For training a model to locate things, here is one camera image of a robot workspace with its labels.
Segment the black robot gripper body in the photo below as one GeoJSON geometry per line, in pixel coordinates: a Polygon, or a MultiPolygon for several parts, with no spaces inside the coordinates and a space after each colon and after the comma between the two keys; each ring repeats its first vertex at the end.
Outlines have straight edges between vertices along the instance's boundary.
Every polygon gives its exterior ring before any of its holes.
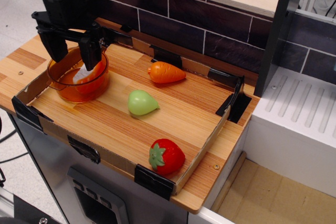
{"type": "Polygon", "coordinates": [[[73,42],[90,38],[103,43],[101,26],[89,14],[92,0],[43,0],[44,12],[34,12],[38,33],[54,32],[73,42]]]}

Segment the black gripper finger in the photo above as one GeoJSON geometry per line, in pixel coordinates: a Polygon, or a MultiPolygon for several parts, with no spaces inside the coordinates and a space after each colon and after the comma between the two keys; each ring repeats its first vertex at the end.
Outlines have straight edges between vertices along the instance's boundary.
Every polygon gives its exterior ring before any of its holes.
{"type": "Polygon", "coordinates": [[[57,33],[39,33],[39,36],[53,61],[60,62],[68,54],[65,39],[60,37],[57,33]]]}
{"type": "Polygon", "coordinates": [[[91,71],[101,61],[101,47],[98,41],[81,38],[78,42],[80,54],[86,70],[91,71]]]}

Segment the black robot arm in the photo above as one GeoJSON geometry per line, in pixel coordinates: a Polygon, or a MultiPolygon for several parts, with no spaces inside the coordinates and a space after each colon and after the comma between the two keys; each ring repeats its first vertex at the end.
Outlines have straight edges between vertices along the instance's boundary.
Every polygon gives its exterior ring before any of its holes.
{"type": "Polygon", "coordinates": [[[55,62],[68,54],[66,42],[79,46],[88,71],[101,61],[103,35],[101,26],[89,13],[92,0],[43,0],[45,11],[34,12],[37,31],[47,52],[55,62]]]}

